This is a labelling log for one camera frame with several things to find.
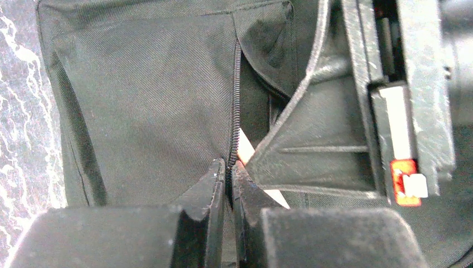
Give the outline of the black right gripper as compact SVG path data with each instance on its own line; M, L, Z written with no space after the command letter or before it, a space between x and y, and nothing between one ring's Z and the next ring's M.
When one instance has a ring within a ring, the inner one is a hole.
M265 188L419 207L458 173L472 125L471 1L271 1L244 55L273 94L248 171Z

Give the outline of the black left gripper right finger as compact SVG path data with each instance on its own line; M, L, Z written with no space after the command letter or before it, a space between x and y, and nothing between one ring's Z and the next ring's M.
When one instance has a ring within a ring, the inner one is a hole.
M241 162L231 171L238 267L427 267L390 209L287 209Z

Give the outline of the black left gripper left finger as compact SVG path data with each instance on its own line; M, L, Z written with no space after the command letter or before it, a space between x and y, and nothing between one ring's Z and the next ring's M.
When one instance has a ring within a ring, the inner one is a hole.
M51 209L22 234L8 267L220 267L225 164L159 207Z

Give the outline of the black backpack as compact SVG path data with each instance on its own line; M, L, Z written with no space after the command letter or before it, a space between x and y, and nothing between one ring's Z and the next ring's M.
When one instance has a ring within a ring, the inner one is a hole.
M248 171L273 94L244 55L244 16L271 1L38 1L42 56L60 112L68 208L159 207L225 164L220 267L237 266L231 171L287 209L390 209L427 267L472 266L472 125L453 129L459 171L419 207L377 193L265 188Z

